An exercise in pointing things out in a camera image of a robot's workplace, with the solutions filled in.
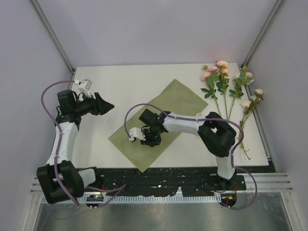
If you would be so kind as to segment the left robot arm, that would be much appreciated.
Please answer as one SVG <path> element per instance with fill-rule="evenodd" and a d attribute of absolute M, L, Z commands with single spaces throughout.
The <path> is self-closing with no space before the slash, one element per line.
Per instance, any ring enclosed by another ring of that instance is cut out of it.
<path fill-rule="evenodd" d="M 63 90 L 57 97 L 55 141 L 46 165 L 37 169 L 37 178 L 49 204 L 80 198 L 88 186 L 102 186 L 103 179 L 96 167 L 82 170 L 74 167 L 73 148 L 82 116 L 102 116 L 114 109 L 114 105 L 103 100 L 97 92 L 91 97 L 84 96 L 81 101 L 72 90 Z"/>

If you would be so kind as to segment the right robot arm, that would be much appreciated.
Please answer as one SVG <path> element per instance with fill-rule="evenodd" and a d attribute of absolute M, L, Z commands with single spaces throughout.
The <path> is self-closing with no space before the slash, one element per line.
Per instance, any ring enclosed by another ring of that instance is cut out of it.
<path fill-rule="evenodd" d="M 217 181 L 223 190 L 235 185 L 236 170 L 233 165 L 233 147 L 236 131 L 215 112 L 206 117 L 184 116 L 169 111 L 156 114 L 148 109 L 139 120 L 145 124 L 141 128 L 144 137 L 142 145 L 154 147 L 160 144 L 161 134 L 168 132 L 188 133 L 199 136 L 208 151 L 216 157 Z"/>

